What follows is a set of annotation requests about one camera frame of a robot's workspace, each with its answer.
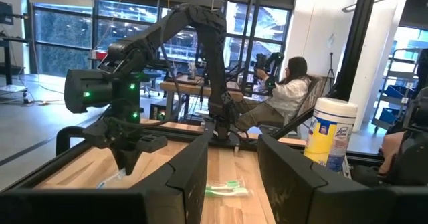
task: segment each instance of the woman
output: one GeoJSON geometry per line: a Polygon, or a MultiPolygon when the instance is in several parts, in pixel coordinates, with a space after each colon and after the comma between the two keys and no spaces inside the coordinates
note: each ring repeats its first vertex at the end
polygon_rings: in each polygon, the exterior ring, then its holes
{"type": "MultiPolygon", "coordinates": [[[[278,122],[286,124],[295,114],[304,97],[308,93],[310,83],[306,74],[308,65],[303,57],[294,57],[288,60],[286,77],[279,83],[275,83],[272,97],[265,102],[244,99],[236,104],[242,114],[237,123],[242,131],[257,126],[259,122],[278,122]]],[[[267,80],[268,74],[263,70],[257,70],[257,76],[267,80]]]]}

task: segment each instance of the robot workstation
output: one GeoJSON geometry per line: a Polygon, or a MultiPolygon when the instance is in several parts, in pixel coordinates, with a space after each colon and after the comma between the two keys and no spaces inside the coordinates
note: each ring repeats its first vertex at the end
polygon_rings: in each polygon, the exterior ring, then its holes
{"type": "MultiPolygon", "coordinates": [[[[362,11],[364,4],[372,5],[372,1],[358,2],[356,11],[362,11]]],[[[358,16],[355,13],[351,31],[368,23],[368,20],[367,23],[360,20],[358,26],[355,23],[358,16]]],[[[377,179],[375,183],[378,185],[369,186],[364,181],[352,180],[313,162],[302,154],[304,146],[278,141],[284,133],[307,120],[313,109],[273,136],[261,135],[258,140],[251,141],[234,135],[238,130],[233,125],[239,113],[227,91],[222,50],[225,34],[226,20],[219,11],[192,4],[177,5],[143,34],[112,43],[98,69],[69,70],[64,93],[67,109],[76,114],[89,107],[107,106],[107,109],[87,128],[71,126],[63,129],[58,133],[58,141],[70,143],[73,136],[83,136],[84,141],[62,151],[51,162],[0,194],[1,222],[205,223],[202,221],[202,216],[207,215],[205,211],[214,211],[204,207],[207,199],[212,198],[206,196],[211,164],[209,149],[212,148],[232,148],[235,154],[246,150],[257,152],[254,161],[258,162],[259,170],[250,171],[261,176],[272,210],[270,215],[276,223],[427,222],[428,174],[423,166],[428,164],[428,88],[422,89],[410,103],[404,119],[406,134],[390,171],[385,177],[371,177],[377,179]],[[146,78],[143,70],[159,65],[155,61],[157,49],[160,48],[167,57],[163,43],[188,25],[196,29],[204,46],[211,86],[209,115],[212,123],[198,135],[167,130],[167,120],[140,123],[138,90],[146,78]],[[49,183],[47,180],[60,178],[65,170],[71,174],[68,173],[63,181],[93,181],[99,171],[84,177],[79,173],[92,168],[90,165],[95,162],[102,166],[106,160],[98,161],[100,153],[113,159],[115,165],[111,168],[123,170],[125,178],[132,177],[137,169],[150,167],[150,161],[144,160],[150,155],[147,153],[163,151],[173,141],[188,144],[148,175],[132,179],[126,188],[73,186],[59,189],[46,184],[49,183]],[[83,166],[73,167],[79,159],[83,166]]],[[[344,61],[352,57],[348,56],[350,52],[358,49],[349,42],[351,40],[348,40],[344,61]]],[[[341,74],[328,97],[348,100],[349,89],[344,86],[352,85],[356,64],[358,60],[342,65],[341,74]]],[[[173,73],[171,65],[165,58],[163,67],[173,73]]],[[[179,92],[174,74],[171,78],[179,92]]],[[[269,80],[267,84],[275,86],[274,81],[269,80]]],[[[369,169],[379,167],[382,160],[378,156],[368,158],[349,154],[348,162],[352,169],[358,166],[369,169]]]]}

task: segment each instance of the concrete floor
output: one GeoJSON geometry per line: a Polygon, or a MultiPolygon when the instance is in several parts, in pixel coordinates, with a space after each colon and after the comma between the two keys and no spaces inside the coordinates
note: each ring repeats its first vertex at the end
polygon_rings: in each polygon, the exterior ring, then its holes
{"type": "MultiPolygon", "coordinates": [[[[14,84],[22,85],[15,78],[14,84]]],[[[63,92],[64,79],[55,77],[41,78],[43,87],[63,92]]],[[[0,86],[5,79],[0,78],[0,86]]],[[[37,77],[26,76],[25,85],[36,100],[61,100],[62,94],[42,88],[37,77]]],[[[0,103],[12,98],[20,98],[21,93],[0,96],[0,103]]],[[[150,105],[158,102],[162,96],[152,95],[151,99],[142,98],[143,118],[148,118],[150,105]]],[[[58,130],[66,126],[87,126],[92,123],[103,109],[91,108],[85,114],[72,114],[64,102],[52,102],[42,106],[36,104],[23,107],[19,104],[0,104],[0,190],[14,183],[36,168],[55,157],[55,136],[58,130]]],[[[258,128],[250,132],[259,133],[258,128]]],[[[302,127],[302,138],[307,138],[308,130],[302,127]]],[[[360,132],[352,134],[349,150],[355,152],[377,153],[385,131],[374,134],[374,126],[364,124],[360,132]]]]}

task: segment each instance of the lysol wipes container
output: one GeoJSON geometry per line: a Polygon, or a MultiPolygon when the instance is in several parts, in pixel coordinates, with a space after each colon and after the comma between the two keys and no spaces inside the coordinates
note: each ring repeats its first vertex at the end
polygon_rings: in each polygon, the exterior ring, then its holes
{"type": "Polygon", "coordinates": [[[340,171],[355,123],[356,104],[332,98],[316,101],[304,155],[340,171]]]}

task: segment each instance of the chair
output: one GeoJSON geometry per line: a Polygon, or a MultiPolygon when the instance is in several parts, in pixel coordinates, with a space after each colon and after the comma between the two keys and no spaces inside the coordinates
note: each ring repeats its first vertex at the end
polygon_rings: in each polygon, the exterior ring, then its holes
{"type": "Polygon", "coordinates": [[[150,91],[157,92],[158,96],[160,96],[161,93],[157,89],[155,89],[154,87],[156,86],[156,78],[159,78],[162,75],[160,73],[158,73],[157,71],[153,71],[153,70],[145,70],[144,73],[150,79],[150,81],[148,81],[148,82],[142,82],[141,83],[142,84],[141,88],[144,90],[144,93],[147,92],[149,98],[152,98],[150,91]]]}
{"type": "MultiPolygon", "coordinates": [[[[309,79],[310,79],[310,84],[308,86],[308,94],[306,94],[302,104],[298,108],[298,110],[297,110],[296,114],[293,116],[293,118],[290,119],[290,121],[293,120],[295,117],[301,115],[303,112],[307,111],[307,109],[309,109],[313,105],[315,105],[316,99],[318,99],[320,97],[320,95],[322,94],[322,92],[320,94],[318,94],[319,91],[316,91],[317,86],[319,86],[321,83],[321,81],[320,81],[321,78],[316,77],[316,76],[309,76],[309,79]]],[[[283,125],[284,125],[284,123],[266,121],[266,122],[259,122],[257,126],[260,128],[260,130],[263,134],[271,135],[271,134],[277,132],[279,129],[281,129],[283,127],[283,125]]],[[[300,128],[297,127],[297,129],[295,131],[296,131],[295,136],[288,135],[288,137],[300,139],[302,137],[300,134],[300,128]]]]}

